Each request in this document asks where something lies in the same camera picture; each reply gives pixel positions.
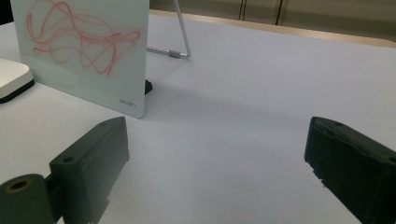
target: table surface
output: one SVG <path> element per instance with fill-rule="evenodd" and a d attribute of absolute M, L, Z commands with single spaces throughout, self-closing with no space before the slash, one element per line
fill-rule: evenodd
<path fill-rule="evenodd" d="M 396 49 L 186 21 L 192 58 L 148 53 L 154 91 L 126 117 L 131 160 L 101 223 L 359 223 L 304 162 L 309 120 L 335 119 L 396 148 Z M 175 18 L 148 44 L 183 50 Z M 19 61 L 13 23 L 0 58 Z M 0 105 L 0 182 L 48 163 L 122 116 L 41 84 Z"/>

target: white board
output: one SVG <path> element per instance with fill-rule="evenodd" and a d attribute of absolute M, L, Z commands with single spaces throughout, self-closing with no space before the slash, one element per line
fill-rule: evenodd
<path fill-rule="evenodd" d="M 149 0 L 11 0 L 35 80 L 140 118 Z"/>

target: wooden cabinet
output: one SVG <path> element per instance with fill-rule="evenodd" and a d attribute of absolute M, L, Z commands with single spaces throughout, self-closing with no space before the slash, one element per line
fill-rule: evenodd
<path fill-rule="evenodd" d="M 240 17 L 241 6 L 245 17 Z M 396 42 L 396 0 L 179 0 L 184 13 L 360 35 Z M 173 11 L 172 0 L 150 0 Z"/>

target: screw hole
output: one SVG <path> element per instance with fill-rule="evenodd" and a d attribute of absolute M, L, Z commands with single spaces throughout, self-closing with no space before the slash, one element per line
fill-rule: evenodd
<path fill-rule="evenodd" d="M 10 184 L 6 189 L 6 192 L 8 192 L 8 193 L 20 192 L 24 189 L 27 189 L 31 183 L 32 183 L 32 180 L 29 180 L 29 179 L 18 180 L 17 182 Z"/>
<path fill-rule="evenodd" d="M 64 158 L 64 162 L 72 162 L 74 160 L 74 157 L 66 157 Z"/>

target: metal rod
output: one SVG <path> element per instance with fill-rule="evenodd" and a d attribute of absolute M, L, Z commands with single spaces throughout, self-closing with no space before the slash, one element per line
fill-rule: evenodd
<path fill-rule="evenodd" d="M 184 26 L 183 16 L 181 15 L 181 10 L 180 10 L 178 1 L 177 0 L 173 0 L 173 1 L 175 4 L 178 22 L 180 23 L 180 29 L 181 29 L 181 33 L 183 34 L 183 40 L 184 40 L 184 44 L 186 46 L 187 53 L 181 53 L 179 51 L 171 50 L 171 49 L 166 50 L 166 49 L 157 49 L 157 48 L 152 48 L 152 47 L 147 47 L 147 50 L 148 50 L 148 52 L 157 53 L 157 54 L 161 54 L 161 55 L 167 55 L 172 58 L 189 59 L 191 57 L 191 49 L 190 49 L 189 40 L 187 38 L 186 27 Z"/>

